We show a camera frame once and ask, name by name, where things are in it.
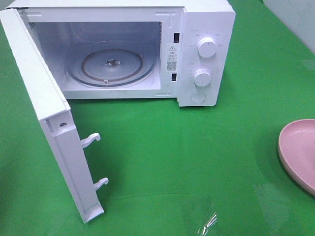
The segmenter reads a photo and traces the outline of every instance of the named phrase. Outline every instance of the control knob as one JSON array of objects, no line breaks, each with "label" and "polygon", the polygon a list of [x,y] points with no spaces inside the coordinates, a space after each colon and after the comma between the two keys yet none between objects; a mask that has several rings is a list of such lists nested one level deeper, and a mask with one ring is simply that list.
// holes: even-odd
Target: control knob
[{"label": "control knob", "polygon": [[210,58],[217,52],[216,42],[211,37],[200,39],[197,46],[199,55],[203,58]]},{"label": "control knob", "polygon": [[211,82],[211,74],[209,70],[200,69],[193,75],[195,85],[198,87],[205,87]]}]

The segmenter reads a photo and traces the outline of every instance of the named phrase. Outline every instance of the sticker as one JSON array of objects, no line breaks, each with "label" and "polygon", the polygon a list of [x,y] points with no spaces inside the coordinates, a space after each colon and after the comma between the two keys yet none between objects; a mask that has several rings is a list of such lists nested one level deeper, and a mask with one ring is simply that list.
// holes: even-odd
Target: sticker
[{"label": "sticker", "polygon": [[178,70],[178,60],[180,53],[180,44],[167,43],[165,49],[166,70],[176,72]]}]

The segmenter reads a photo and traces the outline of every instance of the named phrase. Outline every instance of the microwave oven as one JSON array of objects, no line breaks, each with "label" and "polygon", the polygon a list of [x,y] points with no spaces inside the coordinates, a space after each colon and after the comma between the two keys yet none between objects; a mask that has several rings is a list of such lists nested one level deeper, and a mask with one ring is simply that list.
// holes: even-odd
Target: microwave oven
[{"label": "microwave oven", "polygon": [[16,0],[0,19],[84,222],[103,213],[66,99],[217,102],[235,12],[226,0]]}]

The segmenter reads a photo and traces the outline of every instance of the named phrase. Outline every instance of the pink bowl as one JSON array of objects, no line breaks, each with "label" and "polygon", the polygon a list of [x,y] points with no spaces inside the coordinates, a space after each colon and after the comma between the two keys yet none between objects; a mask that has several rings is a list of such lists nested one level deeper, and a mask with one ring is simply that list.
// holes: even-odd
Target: pink bowl
[{"label": "pink bowl", "polygon": [[279,136],[278,152],[289,175],[315,196],[315,119],[286,125]]}]

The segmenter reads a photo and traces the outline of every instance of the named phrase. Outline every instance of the turntable plate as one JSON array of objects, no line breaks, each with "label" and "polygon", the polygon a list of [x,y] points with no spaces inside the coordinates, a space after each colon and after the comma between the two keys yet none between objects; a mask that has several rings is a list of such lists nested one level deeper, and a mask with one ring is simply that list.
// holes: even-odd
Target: turntable plate
[{"label": "turntable plate", "polygon": [[149,46],[125,41],[74,45],[67,61],[72,78],[97,87],[133,83],[150,74],[156,63]]}]

